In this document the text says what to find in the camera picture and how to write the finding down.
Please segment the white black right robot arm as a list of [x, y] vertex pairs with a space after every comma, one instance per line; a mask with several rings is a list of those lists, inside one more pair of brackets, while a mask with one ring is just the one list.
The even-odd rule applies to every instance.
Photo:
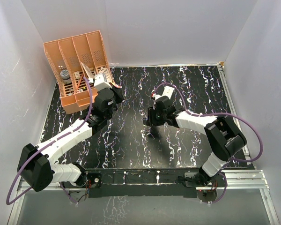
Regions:
[[247, 144], [245, 136], [231, 117], [194, 115], [183, 108], [177, 109], [167, 96], [159, 97], [147, 109], [147, 116], [142, 121], [143, 125], [151, 128], [166, 123], [176, 128], [197, 131], [207, 137], [212, 153], [199, 171], [186, 179], [198, 185], [212, 185], [217, 173]]

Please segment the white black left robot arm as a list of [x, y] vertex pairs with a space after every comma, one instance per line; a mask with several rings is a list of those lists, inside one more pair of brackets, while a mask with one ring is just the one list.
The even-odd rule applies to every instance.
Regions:
[[50, 140], [33, 146], [27, 144], [21, 153], [17, 171], [36, 191], [55, 182], [71, 182], [83, 187], [87, 183], [86, 170], [78, 163], [57, 164], [56, 161], [71, 148], [103, 129], [112, 118], [117, 105], [124, 101], [121, 87], [100, 90], [91, 112], [77, 119], [70, 127]]

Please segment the white label packet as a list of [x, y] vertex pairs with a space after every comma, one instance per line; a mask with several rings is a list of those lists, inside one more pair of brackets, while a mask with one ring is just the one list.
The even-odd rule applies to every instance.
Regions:
[[101, 67], [98, 72], [104, 74], [107, 79], [112, 78], [110, 70], [106, 67]]

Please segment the white packet in organizer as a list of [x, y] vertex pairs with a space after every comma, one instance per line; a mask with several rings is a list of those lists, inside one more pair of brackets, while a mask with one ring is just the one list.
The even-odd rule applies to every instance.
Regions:
[[91, 69], [86, 65], [84, 64], [83, 62], [81, 62], [81, 65], [86, 73], [86, 76], [89, 78], [89, 79], [94, 79], [94, 74], [93, 72], [91, 71]]

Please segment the small white card box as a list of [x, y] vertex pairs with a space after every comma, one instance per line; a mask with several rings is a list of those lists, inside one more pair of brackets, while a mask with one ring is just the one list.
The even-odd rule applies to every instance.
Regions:
[[81, 78], [81, 74], [79, 71], [74, 72], [74, 76], [76, 80], [79, 80]]

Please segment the round grey tin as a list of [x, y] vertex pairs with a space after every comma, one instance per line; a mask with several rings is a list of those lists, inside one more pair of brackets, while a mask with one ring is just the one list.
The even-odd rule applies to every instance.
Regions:
[[72, 82], [71, 77], [70, 77], [70, 73], [67, 69], [64, 69], [60, 72], [60, 77], [61, 77], [63, 83], [65, 83], [65, 84], [69, 84], [69, 83]]

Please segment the orange plastic file organizer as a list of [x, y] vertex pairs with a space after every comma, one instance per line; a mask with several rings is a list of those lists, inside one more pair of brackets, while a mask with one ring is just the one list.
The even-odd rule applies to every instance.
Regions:
[[[83, 78], [88, 77], [81, 62], [91, 69], [94, 76], [99, 73], [98, 71], [102, 67], [110, 70], [101, 32], [97, 30], [46, 42], [44, 43], [44, 52], [56, 77], [61, 106], [64, 111], [67, 114], [72, 114], [85, 110], [90, 101], [97, 96], [97, 89], [87, 87]], [[60, 72], [64, 69], [70, 73], [72, 82], [69, 84], [63, 83], [60, 77]], [[79, 80], [75, 79], [74, 72], [76, 71], [81, 74]], [[113, 75], [111, 74], [111, 76], [112, 78], [107, 81], [114, 83]]]

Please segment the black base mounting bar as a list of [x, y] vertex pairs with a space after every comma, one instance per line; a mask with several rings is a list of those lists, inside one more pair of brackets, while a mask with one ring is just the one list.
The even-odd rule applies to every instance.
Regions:
[[214, 176], [204, 184], [199, 181], [199, 170], [193, 168], [163, 169], [87, 169], [80, 185], [62, 185], [68, 190], [84, 191], [89, 198], [110, 196], [183, 196], [196, 198], [225, 186], [224, 178]]

